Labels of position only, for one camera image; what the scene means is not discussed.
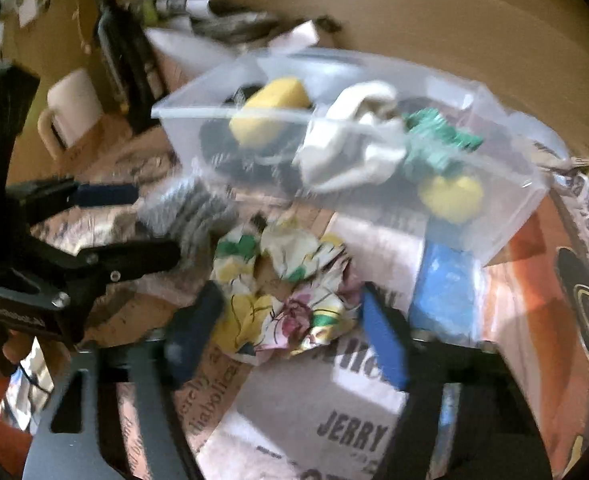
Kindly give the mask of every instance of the white cloth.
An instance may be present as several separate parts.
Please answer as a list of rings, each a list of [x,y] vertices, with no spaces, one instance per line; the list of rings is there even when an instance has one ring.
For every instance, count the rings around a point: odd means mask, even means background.
[[[396,110],[397,91],[383,81],[358,83],[346,88],[325,119],[312,120],[294,158],[304,185],[316,192],[332,192],[388,180],[407,150],[403,145],[403,119]],[[399,134],[398,142],[351,131],[350,123],[377,126],[380,132]]]

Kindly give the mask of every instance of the yellow object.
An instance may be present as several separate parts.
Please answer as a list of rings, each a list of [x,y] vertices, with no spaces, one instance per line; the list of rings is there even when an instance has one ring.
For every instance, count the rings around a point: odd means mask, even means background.
[[[436,217],[463,224],[479,214],[483,188],[471,176],[434,176],[419,184],[419,198]]]
[[[310,98],[296,77],[282,77],[254,94],[242,110],[248,108],[308,108]],[[242,148],[260,149],[276,139],[284,123],[263,118],[233,117],[230,130]]]

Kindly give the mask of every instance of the green crumpled object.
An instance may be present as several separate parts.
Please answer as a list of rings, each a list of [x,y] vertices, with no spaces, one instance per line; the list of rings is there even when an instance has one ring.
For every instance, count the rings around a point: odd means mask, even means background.
[[[404,114],[403,119],[409,135],[403,172],[412,182],[420,182],[434,174],[452,177],[461,172],[461,162],[453,160],[447,150],[440,149],[440,142],[468,153],[474,152],[483,143],[481,137],[451,126],[436,108]]]

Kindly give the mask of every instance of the mug handle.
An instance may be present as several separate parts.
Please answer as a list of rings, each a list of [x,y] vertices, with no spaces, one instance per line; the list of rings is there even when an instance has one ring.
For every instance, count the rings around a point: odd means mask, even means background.
[[[54,118],[54,110],[52,108],[46,108],[36,123],[36,129],[39,132],[39,137],[46,146],[46,150],[50,153],[50,156],[56,160],[63,155],[65,148],[61,145],[61,141],[57,138],[54,133],[54,126],[52,125],[52,119]]]

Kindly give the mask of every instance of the yellow ball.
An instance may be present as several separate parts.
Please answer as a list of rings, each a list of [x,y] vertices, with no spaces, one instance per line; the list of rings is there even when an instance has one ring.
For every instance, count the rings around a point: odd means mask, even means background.
[[[479,214],[483,187],[471,176],[433,176],[419,184],[419,198],[434,216],[459,225]]]

